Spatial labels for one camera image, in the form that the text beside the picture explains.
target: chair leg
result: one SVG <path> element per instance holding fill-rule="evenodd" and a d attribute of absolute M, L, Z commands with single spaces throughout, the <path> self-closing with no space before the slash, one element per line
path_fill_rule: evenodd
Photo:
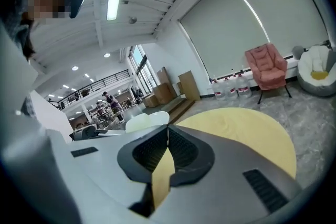
<path fill-rule="evenodd" d="M 264 91 L 263 90 L 261 90 L 261 95 L 260 95 L 260 98 L 259 98 L 259 101 L 258 101 L 258 104 L 260 104 L 260 102 L 261 102 L 261 97 L 263 97 L 263 94 L 264 93 Z"/>
<path fill-rule="evenodd" d="M 287 85 L 285 85 L 285 89 L 286 89 L 286 91 L 287 91 L 287 93 L 288 93 L 289 98 L 292 98 L 292 96 L 290 95 L 290 93 L 289 93 L 289 91 L 288 91 L 288 89 L 287 89 Z"/>

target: water bottle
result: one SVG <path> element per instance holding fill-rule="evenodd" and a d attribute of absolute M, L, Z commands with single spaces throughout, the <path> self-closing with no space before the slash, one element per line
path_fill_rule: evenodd
<path fill-rule="evenodd" d="M 223 86 L 221 82 L 218 82 L 216 79 L 212 83 L 212 89 L 215 93 L 215 97 L 218 101 L 223 101 L 225 99 L 225 93 L 223 91 Z"/>
<path fill-rule="evenodd" d="M 235 99 L 238 97 L 234 78 L 225 78 L 225 94 L 230 99 Z"/>
<path fill-rule="evenodd" d="M 249 98 L 252 95 L 248 80 L 240 73 L 237 78 L 238 94 L 242 98 Z"/>

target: marble floor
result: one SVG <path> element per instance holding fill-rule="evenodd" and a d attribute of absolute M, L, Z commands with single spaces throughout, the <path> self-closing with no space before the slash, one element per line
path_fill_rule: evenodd
<path fill-rule="evenodd" d="M 265 92 L 258 105 L 260 91 L 249 99 L 197 101 L 179 120 L 203 111 L 240 107 L 260 111 L 278 121 L 288 132 L 296 151 L 298 183 L 309 186 L 328 170 L 336 152 L 336 97 L 320 98 L 304 92 L 298 82 L 287 84 L 292 98 L 280 88 Z"/>

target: yellow cushion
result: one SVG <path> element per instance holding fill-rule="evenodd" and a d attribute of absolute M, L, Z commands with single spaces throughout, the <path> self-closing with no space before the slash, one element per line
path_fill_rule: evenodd
<path fill-rule="evenodd" d="M 322 79 L 325 79 L 328 76 L 328 72 L 326 72 L 326 71 L 312 71 L 310 73 L 310 75 L 312 76 L 313 79 L 322 80 Z"/>

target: window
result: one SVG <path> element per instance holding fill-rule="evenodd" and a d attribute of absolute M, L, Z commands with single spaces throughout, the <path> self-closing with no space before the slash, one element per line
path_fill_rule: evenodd
<path fill-rule="evenodd" d="M 141 45 L 132 47 L 129 58 L 146 94 L 151 93 L 157 84 L 151 72 L 151 65 Z"/>

